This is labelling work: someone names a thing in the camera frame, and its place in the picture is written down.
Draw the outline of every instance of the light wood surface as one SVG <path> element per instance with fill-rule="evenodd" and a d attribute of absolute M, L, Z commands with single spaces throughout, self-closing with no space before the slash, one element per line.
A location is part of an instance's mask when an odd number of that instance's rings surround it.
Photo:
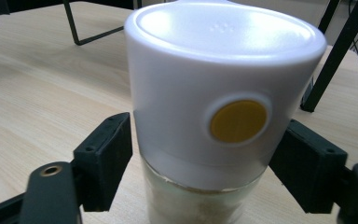
<path fill-rule="evenodd" d="M 71 6 L 80 38 L 116 28 L 131 13 L 82 2 Z M 24 192 L 37 167 L 70 161 L 72 151 L 105 118 L 131 111 L 131 95 L 123 32 L 78 47 L 63 6 L 0 16 L 0 24 L 2 202 Z M 358 162 L 354 53 L 345 57 L 316 111 L 298 110 L 295 119 L 349 152 L 349 167 Z M 148 223 L 135 133 L 133 150 L 111 211 L 83 213 L 84 223 Z M 244 213 L 244 223 L 335 223 L 337 207 L 333 215 L 304 214 L 267 169 Z"/>

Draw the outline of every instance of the white lid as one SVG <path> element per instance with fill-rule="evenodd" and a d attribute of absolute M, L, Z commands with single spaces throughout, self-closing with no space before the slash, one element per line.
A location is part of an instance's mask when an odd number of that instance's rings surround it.
<path fill-rule="evenodd" d="M 127 28 L 161 50 L 225 63 L 301 61 L 312 51 L 324 50 L 315 48 L 324 45 L 324 37 L 312 25 L 225 0 L 181 0 L 142 8 L 127 20 Z"/>

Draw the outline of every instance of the yellow circle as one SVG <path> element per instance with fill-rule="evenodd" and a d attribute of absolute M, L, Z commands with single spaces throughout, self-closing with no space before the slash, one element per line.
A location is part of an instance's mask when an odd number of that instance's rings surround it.
<path fill-rule="evenodd" d="M 243 142 L 261 131 L 267 121 L 267 115 L 266 108 L 256 101 L 237 101 L 225 105 L 214 114 L 211 133 L 223 142 Z"/>

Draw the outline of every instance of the white plastic container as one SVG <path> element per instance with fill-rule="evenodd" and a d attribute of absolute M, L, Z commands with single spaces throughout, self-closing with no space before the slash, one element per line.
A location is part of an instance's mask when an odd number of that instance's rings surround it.
<path fill-rule="evenodd" d="M 148 174 L 190 191 L 255 183 L 326 47 L 304 21 L 223 0 L 145 7 L 125 32 L 148 188 Z"/>

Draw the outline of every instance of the clear glass base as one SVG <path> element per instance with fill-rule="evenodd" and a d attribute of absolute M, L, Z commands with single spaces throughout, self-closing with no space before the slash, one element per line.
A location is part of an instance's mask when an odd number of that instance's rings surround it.
<path fill-rule="evenodd" d="M 145 160 L 143 166 L 151 224 L 243 223 L 245 198 L 259 179 L 239 189 L 192 189 L 159 175 Z"/>

